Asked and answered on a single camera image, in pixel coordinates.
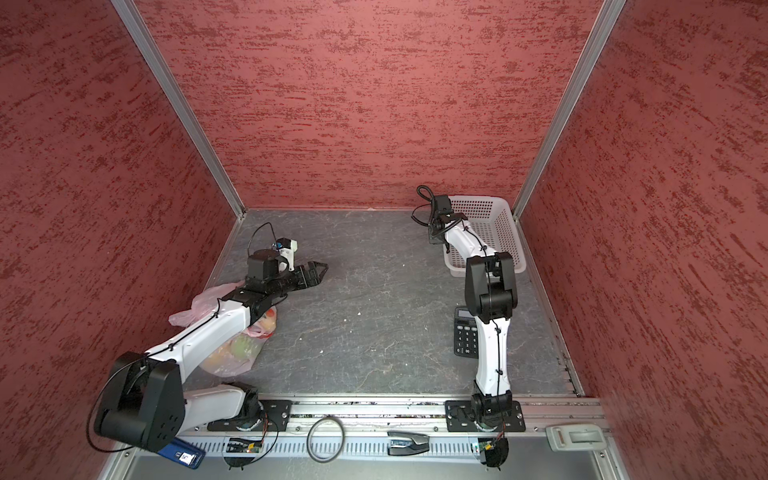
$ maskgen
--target white plastic basket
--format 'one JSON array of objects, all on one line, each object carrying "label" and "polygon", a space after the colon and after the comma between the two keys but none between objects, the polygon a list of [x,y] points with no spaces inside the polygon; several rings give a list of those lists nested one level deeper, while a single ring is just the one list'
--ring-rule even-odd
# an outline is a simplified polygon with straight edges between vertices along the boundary
[{"label": "white plastic basket", "polygon": [[[515,259],[515,273],[525,272],[525,257],[518,229],[515,228],[506,200],[477,195],[451,195],[449,198],[453,210],[467,216],[472,229],[483,241],[499,252],[509,252],[512,255]],[[453,246],[448,253],[443,250],[443,256],[451,275],[465,275],[467,264]]]}]

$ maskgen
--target calculator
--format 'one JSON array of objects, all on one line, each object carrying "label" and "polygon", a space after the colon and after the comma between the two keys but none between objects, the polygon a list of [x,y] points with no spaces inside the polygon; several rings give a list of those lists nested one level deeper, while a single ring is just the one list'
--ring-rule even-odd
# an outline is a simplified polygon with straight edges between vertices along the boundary
[{"label": "calculator", "polygon": [[457,306],[453,316],[453,353],[471,359],[479,358],[478,326],[467,307]]}]

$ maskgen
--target gray floor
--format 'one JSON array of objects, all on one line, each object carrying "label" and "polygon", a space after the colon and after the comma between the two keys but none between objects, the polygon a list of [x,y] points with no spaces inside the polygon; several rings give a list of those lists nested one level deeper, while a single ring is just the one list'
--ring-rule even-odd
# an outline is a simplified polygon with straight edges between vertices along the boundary
[{"label": "gray floor", "polygon": [[265,458],[258,463],[228,470],[222,458],[205,458],[197,470],[173,463],[159,456],[139,457],[127,475],[128,480],[217,480],[219,478],[304,478],[324,480],[367,478],[383,480],[426,480],[483,478],[484,480],[592,480],[600,478],[592,452],[558,452],[546,439],[509,439],[509,457],[501,470],[480,463],[420,462],[399,459],[374,462],[339,459],[327,465],[309,458]]},{"label": "gray floor", "polygon": [[[237,377],[267,393],[433,393],[472,391],[476,359],[455,356],[453,312],[464,279],[453,278],[440,246],[406,212],[248,213],[217,283],[242,280],[254,229],[271,221],[297,240],[296,263],[329,271],[319,286],[293,292],[278,307],[277,330],[253,369]],[[271,243],[268,227],[253,250]],[[517,275],[519,304],[509,328],[513,393],[571,393],[528,275]],[[218,380],[197,370],[185,389]]]}]

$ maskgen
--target red wallpaper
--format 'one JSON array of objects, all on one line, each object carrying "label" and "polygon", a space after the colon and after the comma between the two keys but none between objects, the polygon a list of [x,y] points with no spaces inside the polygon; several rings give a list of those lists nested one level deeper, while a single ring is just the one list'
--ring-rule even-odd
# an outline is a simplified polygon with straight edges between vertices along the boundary
[{"label": "red wallpaper", "polygon": [[515,199],[601,0],[137,0],[248,207]]},{"label": "red wallpaper", "polygon": [[633,480],[768,478],[766,21],[628,2],[523,215]]},{"label": "red wallpaper", "polygon": [[0,84],[0,477],[91,480],[112,361],[171,334],[233,214],[109,2],[0,3]]}]

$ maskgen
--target pink plastic bag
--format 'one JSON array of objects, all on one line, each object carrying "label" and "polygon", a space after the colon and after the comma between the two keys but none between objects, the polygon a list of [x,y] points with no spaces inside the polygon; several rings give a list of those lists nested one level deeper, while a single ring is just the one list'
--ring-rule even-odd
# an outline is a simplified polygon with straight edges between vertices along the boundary
[{"label": "pink plastic bag", "polygon": [[[207,318],[218,308],[217,299],[227,295],[243,283],[225,283],[213,286],[192,299],[192,308],[168,317],[175,326],[189,326],[199,319]],[[238,376],[253,368],[253,362],[261,347],[277,327],[277,309],[270,308],[252,326],[234,335],[214,350],[203,362],[201,369],[220,377]]]}]

